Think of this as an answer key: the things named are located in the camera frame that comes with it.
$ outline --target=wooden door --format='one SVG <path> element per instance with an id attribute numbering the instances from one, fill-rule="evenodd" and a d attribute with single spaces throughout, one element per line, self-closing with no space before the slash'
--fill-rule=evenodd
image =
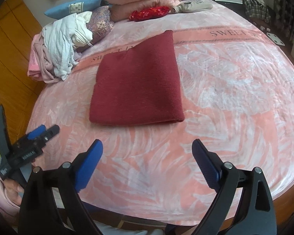
<path id="1" fill-rule="evenodd" d="M 0 104 L 14 143 L 26 131 L 32 109 L 44 87 L 27 76 L 33 36 L 42 27 L 23 0 L 6 0 L 0 7 Z"/>

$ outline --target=human hand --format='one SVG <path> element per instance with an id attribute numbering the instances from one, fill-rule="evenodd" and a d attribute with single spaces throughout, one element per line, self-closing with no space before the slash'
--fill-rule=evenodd
<path id="1" fill-rule="evenodd" d="M 18 195 L 18 193 L 24 193 L 24 189 L 18 184 L 18 182 L 12 179 L 5 179 L 3 184 L 5 186 L 6 195 L 8 196 L 9 200 L 20 206 L 22 198 Z"/>

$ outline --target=pink floral bed sheet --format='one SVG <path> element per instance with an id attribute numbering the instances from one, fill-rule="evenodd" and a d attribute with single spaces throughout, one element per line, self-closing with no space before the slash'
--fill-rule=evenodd
<path id="1" fill-rule="evenodd" d="M 98 138 L 104 152 L 79 193 L 83 201 L 125 215 L 195 225 L 215 197 L 191 153 L 193 140 L 200 138 L 223 161 L 247 170 L 261 167 L 274 199 L 286 192 L 294 184 L 294 67 L 256 27 L 212 3 L 210 11 L 116 23 L 85 51 L 75 72 L 48 85 L 35 104 L 28 131 L 41 124 L 60 126 L 35 165 L 55 169 Z M 203 31 L 198 32 L 200 41 L 175 43 L 184 122 L 136 127 L 90 123 L 100 61 L 94 54 L 129 48 L 167 29 L 183 39 L 181 33 L 190 28 Z M 243 34 L 252 37 L 235 36 Z M 239 197 L 237 191 L 228 217 L 234 216 Z"/>

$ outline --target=bottle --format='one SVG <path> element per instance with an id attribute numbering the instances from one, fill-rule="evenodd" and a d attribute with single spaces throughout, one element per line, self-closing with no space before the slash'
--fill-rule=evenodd
<path id="1" fill-rule="evenodd" d="M 206 11 L 213 8 L 213 5 L 209 2 L 204 2 L 201 0 L 192 0 L 180 3 L 178 6 L 174 6 L 171 8 L 171 13 L 191 13 L 191 12 L 199 12 Z"/>

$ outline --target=metal screw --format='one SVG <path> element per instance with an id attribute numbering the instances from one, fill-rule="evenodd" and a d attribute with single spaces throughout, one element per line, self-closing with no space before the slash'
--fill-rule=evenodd
<path id="1" fill-rule="evenodd" d="M 34 173 L 38 173 L 39 171 L 40 171 L 40 167 L 38 167 L 38 166 L 33 169 Z"/>
<path id="2" fill-rule="evenodd" d="M 232 169 L 233 168 L 233 164 L 231 164 L 230 162 L 225 162 L 224 163 L 225 168 L 227 169 Z"/>
<path id="3" fill-rule="evenodd" d="M 67 168 L 69 168 L 70 166 L 71 166 L 71 163 L 70 163 L 70 162 L 65 162 L 65 163 L 62 164 L 62 167 L 63 167 L 64 169 L 67 169 Z"/>
<path id="4" fill-rule="evenodd" d="M 255 171 L 259 174 L 262 172 L 261 168 L 259 168 L 259 167 L 255 167 Z"/>

